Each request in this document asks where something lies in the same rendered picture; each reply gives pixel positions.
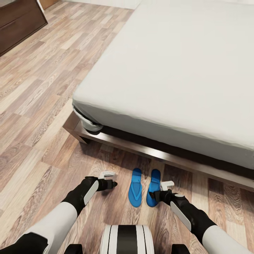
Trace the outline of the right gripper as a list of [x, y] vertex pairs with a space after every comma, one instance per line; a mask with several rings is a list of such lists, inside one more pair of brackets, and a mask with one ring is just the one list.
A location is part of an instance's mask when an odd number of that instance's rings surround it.
[[[166, 203], [165, 197], [168, 193], [172, 193], [171, 189], [168, 189], [167, 191], [154, 191], [154, 192], [149, 192], [150, 196], [152, 199], [155, 199], [156, 202], [163, 201]], [[166, 203], [167, 204], [167, 203]]]

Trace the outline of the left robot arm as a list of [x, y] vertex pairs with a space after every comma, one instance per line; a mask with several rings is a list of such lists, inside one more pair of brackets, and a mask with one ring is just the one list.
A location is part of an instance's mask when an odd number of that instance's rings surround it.
[[57, 254], [80, 212], [96, 191], [113, 189], [117, 182], [106, 180], [114, 171], [102, 171], [100, 177], [86, 176], [49, 214], [26, 230], [0, 254]]

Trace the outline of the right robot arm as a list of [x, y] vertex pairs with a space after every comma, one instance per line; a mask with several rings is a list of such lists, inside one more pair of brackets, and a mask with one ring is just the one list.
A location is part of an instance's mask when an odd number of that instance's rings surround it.
[[167, 187], [173, 181], [161, 182], [161, 190], [149, 192], [156, 202], [171, 206], [182, 223], [194, 234], [209, 254], [254, 254], [216, 225], [201, 209], [190, 204], [184, 195], [172, 193]]

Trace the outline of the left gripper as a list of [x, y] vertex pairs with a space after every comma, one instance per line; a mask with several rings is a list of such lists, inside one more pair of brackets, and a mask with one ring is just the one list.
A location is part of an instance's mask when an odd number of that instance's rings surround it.
[[117, 186], [117, 182], [113, 182], [113, 180], [105, 180], [105, 179], [100, 179], [102, 180], [103, 186], [100, 191], [104, 191], [106, 189], [113, 189], [113, 187]]

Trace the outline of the robot trunk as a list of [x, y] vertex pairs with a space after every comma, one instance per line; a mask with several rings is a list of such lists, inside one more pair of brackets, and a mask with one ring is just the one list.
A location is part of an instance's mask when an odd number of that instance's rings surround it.
[[100, 254], [155, 254], [148, 225], [106, 225]]

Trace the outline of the sandal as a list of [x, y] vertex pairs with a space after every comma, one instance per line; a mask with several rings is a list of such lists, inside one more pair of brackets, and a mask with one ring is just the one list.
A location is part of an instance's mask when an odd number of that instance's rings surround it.
[[160, 171], [157, 169], [153, 169], [153, 171], [151, 173], [151, 183], [149, 185], [149, 189], [148, 189], [147, 197], [146, 197], [146, 203], [150, 207], [155, 207], [156, 205], [158, 205], [158, 202], [156, 202], [155, 199], [151, 198], [149, 192], [161, 190], [160, 180], [161, 180]]
[[141, 169], [135, 168], [133, 169], [131, 185], [128, 193], [129, 201], [135, 207], [141, 205], [141, 191]]

